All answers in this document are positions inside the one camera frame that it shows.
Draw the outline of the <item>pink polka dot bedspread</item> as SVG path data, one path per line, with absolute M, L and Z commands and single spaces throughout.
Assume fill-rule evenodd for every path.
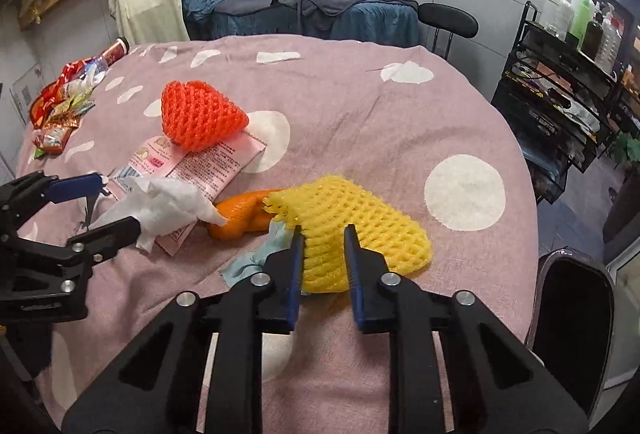
M 231 98 L 267 147 L 221 199 L 338 174 L 421 223 L 434 258 L 416 276 L 428 291 L 474 292 L 523 340 L 538 258 L 535 197 L 506 121 L 465 76 L 437 55 L 299 36 L 155 44 L 117 62 L 94 91 L 64 153 L 32 159 L 24 134 L 17 175 L 61 177 L 124 168 L 162 134 L 166 83 L 201 80 Z M 500 174 L 506 206 L 482 231 L 455 231 L 431 216 L 424 184 L 442 161 L 480 158 Z M 262 237 L 218 243 L 196 225 L 174 257 L 154 245 L 96 266 L 88 317 L 54 326 L 52 366 L 36 382 L 56 426 L 126 344 L 179 292 L 224 292 L 220 270 Z M 348 293 L 304 298 L 291 336 L 265 336 L 264 433 L 387 433 L 388 336 L 363 336 Z

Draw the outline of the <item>black trash bin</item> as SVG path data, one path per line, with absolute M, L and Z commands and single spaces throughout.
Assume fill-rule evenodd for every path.
M 525 345 L 587 417 L 608 371 L 614 306 L 613 280 L 601 261 L 570 247 L 539 259 Z

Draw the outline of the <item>potted green plant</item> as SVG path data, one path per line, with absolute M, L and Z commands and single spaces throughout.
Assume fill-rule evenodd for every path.
M 629 173 L 638 174 L 640 168 L 640 143 L 629 133 L 618 132 L 612 145 L 612 157 Z

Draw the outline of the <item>orange peel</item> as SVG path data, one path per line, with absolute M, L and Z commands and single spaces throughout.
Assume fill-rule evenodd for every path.
M 207 224 L 213 239 L 231 241 L 249 233 L 264 233 L 269 229 L 272 214 L 265 210 L 264 200 L 276 189 L 250 191 L 216 203 L 215 208 L 227 222 L 225 225 Z

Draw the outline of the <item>red snack bags pile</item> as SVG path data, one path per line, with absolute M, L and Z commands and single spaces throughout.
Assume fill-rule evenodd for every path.
M 90 60 L 67 63 L 58 78 L 45 86 L 32 102 L 28 116 L 35 159 L 61 155 L 82 117 L 96 105 L 93 91 L 97 86 L 90 87 L 80 79 Z

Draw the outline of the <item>clear plastic water bottle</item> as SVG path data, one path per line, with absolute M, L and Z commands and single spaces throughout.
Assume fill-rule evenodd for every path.
M 90 87 L 97 86 L 110 68 L 128 54 L 129 49 L 128 41 L 124 37 L 118 37 L 107 49 L 85 64 L 80 79 L 86 81 Z

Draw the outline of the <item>pink snack packet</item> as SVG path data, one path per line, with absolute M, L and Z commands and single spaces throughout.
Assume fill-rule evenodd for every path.
M 196 185 L 213 203 L 264 149 L 262 142 L 246 132 L 236 133 L 199 153 L 189 153 L 164 135 L 154 136 L 136 150 L 126 167 L 110 176 L 108 187 L 117 201 L 127 189 L 120 181 L 126 176 L 169 177 Z

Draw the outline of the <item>green bottle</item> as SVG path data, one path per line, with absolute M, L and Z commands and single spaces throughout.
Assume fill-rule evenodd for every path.
M 594 3 L 592 0 L 573 0 L 572 9 L 574 15 L 568 32 L 577 40 L 577 46 L 580 48 L 585 39 L 587 26 L 593 18 Z

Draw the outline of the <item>blue covered massage bed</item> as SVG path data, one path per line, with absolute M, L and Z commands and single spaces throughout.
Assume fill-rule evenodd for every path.
M 202 20 L 184 17 L 193 40 L 228 36 L 302 35 L 323 40 L 356 40 L 412 48 L 421 43 L 416 10 L 401 3 L 358 2 L 338 15 L 318 9 L 309 13 L 294 2 L 224 0 Z

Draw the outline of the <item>teal crumpled wrapper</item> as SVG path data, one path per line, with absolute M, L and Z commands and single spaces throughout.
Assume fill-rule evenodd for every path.
M 291 246 L 293 232 L 283 222 L 271 222 L 265 241 L 255 250 L 234 258 L 220 273 L 229 288 L 241 280 L 264 270 L 270 254 Z

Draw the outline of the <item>orange foam fruit net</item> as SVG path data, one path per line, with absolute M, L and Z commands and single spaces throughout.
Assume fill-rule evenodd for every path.
M 250 119 L 230 98 L 201 80 L 170 81 L 160 97 L 163 133 L 199 153 L 243 131 Z

